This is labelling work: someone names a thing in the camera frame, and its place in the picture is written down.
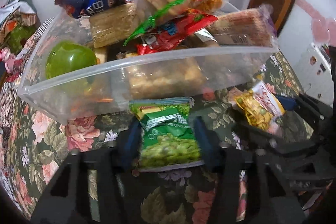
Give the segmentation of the yellow white snack bag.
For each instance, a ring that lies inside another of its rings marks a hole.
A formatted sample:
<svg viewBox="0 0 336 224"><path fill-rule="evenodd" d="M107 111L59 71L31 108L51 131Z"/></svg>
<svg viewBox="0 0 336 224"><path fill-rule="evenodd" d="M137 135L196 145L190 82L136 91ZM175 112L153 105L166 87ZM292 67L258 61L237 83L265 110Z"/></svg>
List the yellow white snack bag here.
<svg viewBox="0 0 336 224"><path fill-rule="evenodd" d="M244 113L249 125L282 136L276 119L285 114L285 109L269 84L257 81L250 90L234 96L234 102L234 106Z"/></svg>

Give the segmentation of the long wafer biscuit packet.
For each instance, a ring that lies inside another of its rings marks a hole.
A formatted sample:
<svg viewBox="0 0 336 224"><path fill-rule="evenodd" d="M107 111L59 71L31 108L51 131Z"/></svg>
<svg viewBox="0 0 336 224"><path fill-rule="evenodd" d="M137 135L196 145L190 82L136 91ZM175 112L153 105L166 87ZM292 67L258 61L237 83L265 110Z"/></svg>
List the long wafer biscuit packet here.
<svg viewBox="0 0 336 224"><path fill-rule="evenodd" d="M272 12L269 4L231 12L218 16L207 30L220 45L273 48L277 46L277 32Z"/></svg>

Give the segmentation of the green peas snack bag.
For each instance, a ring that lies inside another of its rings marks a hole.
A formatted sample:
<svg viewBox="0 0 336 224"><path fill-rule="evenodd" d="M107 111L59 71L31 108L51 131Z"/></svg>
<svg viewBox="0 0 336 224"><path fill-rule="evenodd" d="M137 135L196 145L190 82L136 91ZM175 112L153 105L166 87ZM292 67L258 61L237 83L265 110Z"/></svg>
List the green peas snack bag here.
<svg viewBox="0 0 336 224"><path fill-rule="evenodd" d="M133 100L130 111L142 127L138 159L144 171L170 170L203 164L201 150L189 125L189 97Z"/></svg>

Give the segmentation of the green jelly cup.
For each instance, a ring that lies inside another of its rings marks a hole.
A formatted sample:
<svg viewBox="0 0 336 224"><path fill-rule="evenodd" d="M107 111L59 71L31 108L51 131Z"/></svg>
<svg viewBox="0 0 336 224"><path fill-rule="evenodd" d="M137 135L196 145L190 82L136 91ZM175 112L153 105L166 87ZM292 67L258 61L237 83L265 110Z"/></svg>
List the green jelly cup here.
<svg viewBox="0 0 336 224"><path fill-rule="evenodd" d="M90 48L71 40L62 40L49 53L45 77L49 80L96 64L96 56Z"/></svg>

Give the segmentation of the white appliance with stickers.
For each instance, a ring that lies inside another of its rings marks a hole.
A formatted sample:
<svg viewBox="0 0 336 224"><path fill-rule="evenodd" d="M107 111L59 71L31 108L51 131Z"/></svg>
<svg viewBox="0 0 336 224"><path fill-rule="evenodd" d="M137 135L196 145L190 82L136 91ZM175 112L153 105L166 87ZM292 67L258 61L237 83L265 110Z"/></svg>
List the white appliance with stickers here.
<svg viewBox="0 0 336 224"><path fill-rule="evenodd" d="M294 65L294 72L307 95L333 107L330 59L321 45L311 43Z"/></svg>

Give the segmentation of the floral green bedspread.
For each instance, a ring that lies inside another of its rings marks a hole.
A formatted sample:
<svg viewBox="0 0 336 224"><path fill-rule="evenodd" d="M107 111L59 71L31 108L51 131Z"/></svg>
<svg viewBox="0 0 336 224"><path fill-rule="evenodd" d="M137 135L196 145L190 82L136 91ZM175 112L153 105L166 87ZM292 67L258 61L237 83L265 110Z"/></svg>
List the floral green bedspread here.
<svg viewBox="0 0 336 224"><path fill-rule="evenodd" d="M132 118L129 111L108 113L70 120L62 125L17 96L23 69L40 38L54 17L45 20L27 40L14 72L1 88L1 185L24 218L30 220L41 192L50 182L69 149L81 152L99 149L127 129ZM239 90L248 90L257 80L263 80L269 91L288 97L303 92L293 69L281 52L270 56L254 79L236 88L206 91L191 100L190 121L202 116L206 125L221 139L241 148L240 139L231 132L233 114L229 114L231 99ZM276 120L271 132L286 142L309 139L312 128L296 113L289 112ZM214 197L217 177L202 166L169 170L160 173L140 173L137 165L132 175L120 178L126 190L139 193L128 212L132 223L206 223Z"/></svg>

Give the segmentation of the red snack packet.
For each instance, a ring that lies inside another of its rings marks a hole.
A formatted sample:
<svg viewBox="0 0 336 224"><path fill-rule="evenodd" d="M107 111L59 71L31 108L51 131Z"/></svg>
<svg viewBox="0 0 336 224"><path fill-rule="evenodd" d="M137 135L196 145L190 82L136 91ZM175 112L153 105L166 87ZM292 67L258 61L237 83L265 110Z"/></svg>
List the red snack packet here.
<svg viewBox="0 0 336 224"><path fill-rule="evenodd" d="M185 38L217 20L217 16L196 9L188 9L180 17L140 36L142 43L137 45L137 54L146 55L173 50Z"/></svg>

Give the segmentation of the pink plush toy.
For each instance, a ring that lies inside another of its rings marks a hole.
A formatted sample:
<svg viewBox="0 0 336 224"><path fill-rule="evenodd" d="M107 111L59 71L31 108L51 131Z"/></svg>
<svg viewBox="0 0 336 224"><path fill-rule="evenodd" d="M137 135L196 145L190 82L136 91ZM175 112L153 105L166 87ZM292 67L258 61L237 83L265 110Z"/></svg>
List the pink plush toy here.
<svg viewBox="0 0 336 224"><path fill-rule="evenodd" d="M1 61L5 63L6 71L11 75L14 70L15 54L11 53L8 47L1 49Z"/></svg>

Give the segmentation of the clear plastic storage bin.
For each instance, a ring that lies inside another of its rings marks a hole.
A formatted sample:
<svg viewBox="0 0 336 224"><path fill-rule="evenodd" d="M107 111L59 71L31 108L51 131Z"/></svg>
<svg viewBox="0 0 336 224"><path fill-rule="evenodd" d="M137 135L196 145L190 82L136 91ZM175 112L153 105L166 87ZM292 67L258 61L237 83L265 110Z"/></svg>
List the clear plastic storage bin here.
<svg viewBox="0 0 336 224"><path fill-rule="evenodd" d="M97 64L46 79L50 51L62 40L90 48ZM89 17L65 10L46 29L23 71L18 96L53 120L126 110L131 100L190 97L246 83L278 47L220 45L207 27L170 51L137 54L140 36L94 48Z"/></svg>

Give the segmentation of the square cracker packet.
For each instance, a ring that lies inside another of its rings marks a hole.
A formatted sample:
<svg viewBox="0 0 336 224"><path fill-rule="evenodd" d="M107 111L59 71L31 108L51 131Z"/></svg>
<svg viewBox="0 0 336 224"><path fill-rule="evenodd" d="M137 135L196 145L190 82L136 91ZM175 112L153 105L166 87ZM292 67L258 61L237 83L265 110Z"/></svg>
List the square cracker packet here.
<svg viewBox="0 0 336 224"><path fill-rule="evenodd" d="M132 2L92 15L89 22L94 48L127 39L139 25Z"/></svg>

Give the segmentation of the pile of clothes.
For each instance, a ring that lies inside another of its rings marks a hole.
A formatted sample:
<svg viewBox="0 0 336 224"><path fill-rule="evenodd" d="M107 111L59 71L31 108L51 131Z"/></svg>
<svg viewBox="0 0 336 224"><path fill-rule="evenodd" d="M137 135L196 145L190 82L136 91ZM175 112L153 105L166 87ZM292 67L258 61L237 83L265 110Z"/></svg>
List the pile of clothes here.
<svg viewBox="0 0 336 224"><path fill-rule="evenodd" d="M32 0L7 0L1 7L1 49L17 55L37 29L37 9Z"/></svg>

